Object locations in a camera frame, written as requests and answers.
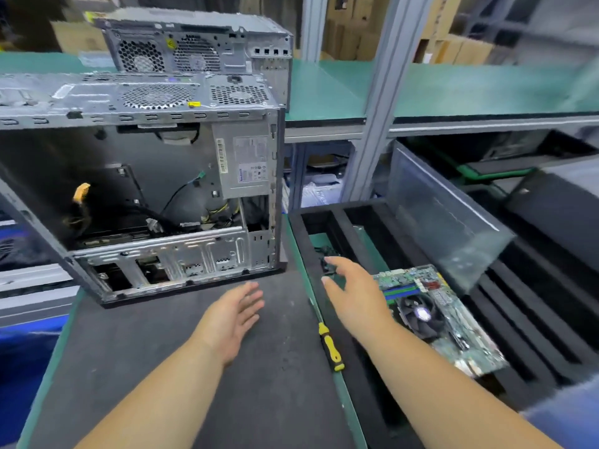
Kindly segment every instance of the transparent plastic panel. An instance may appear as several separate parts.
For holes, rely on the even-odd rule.
[[[387,203],[452,286],[467,293],[514,234],[397,143]]]

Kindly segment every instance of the black mat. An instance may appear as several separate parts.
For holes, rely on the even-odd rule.
[[[266,306],[194,447],[346,448],[353,440],[292,260],[258,280]],[[115,309],[80,303],[29,449],[70,449],[191,334],[228,287]]]

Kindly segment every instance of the computer tower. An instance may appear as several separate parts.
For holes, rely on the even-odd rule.
[[[101,303],[281,268],[261,75],[2,75],[0,100],[2,207]]]
[[[126,7],[94,22],[118,70],[263,74],[289,110],[294,37],[269,18]]]

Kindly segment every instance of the metal computer chassis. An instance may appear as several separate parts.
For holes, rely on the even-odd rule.
[[[231,92],[250,94],[251,102],[243,104]],[[41,134],[52,128],[90,128],[97,132],[116,126],[144,132],[209,124],[223,197],[268,196],[266,230],[249,231],[243,222],[241,226],[217,230],[69,249],[38,217],[28,199],[27,183],[15,179],[7,164],[0,162],[3,207],[38,235],[53,259],[101,303],[113,304],[280,268],[283,162],[278,159],[284,143],[285,114],[261,76],[244,75],[241,81],[231,82],[230,76],[205,74],[1,75],[0,102],[0,138],[14,136],[8,131],[15,130],[35,129]],[[246,165],[238,158],[241,147],[236,141],[247,138],[263,140],[266,150],[261,154],[265,157],[259,160],[264,161],[267,173],[260,180],[242,182],[240,173]],[[242,153],[247,160],[247,151]],[[145,257],[157,257],[168,280],[149,283],[136,262]],[[96,269],[109,263],[116,265],[131,288],[111,289]]]
[[[293,35],[266,17],[127,7],[95,18],[118,70],[263,74],[289,110]]]

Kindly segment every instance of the person's right hand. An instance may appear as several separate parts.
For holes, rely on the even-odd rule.
[[[325,257],[328,264],[337,267],[337,273],[345,277],[345,290],[333,279],[324,276],[322,284],[329,296],[337,316],[347,330],[365,345],[370,334],[380,324],[393,321],[385,296],[377,282],[359,264],[343,257]]]

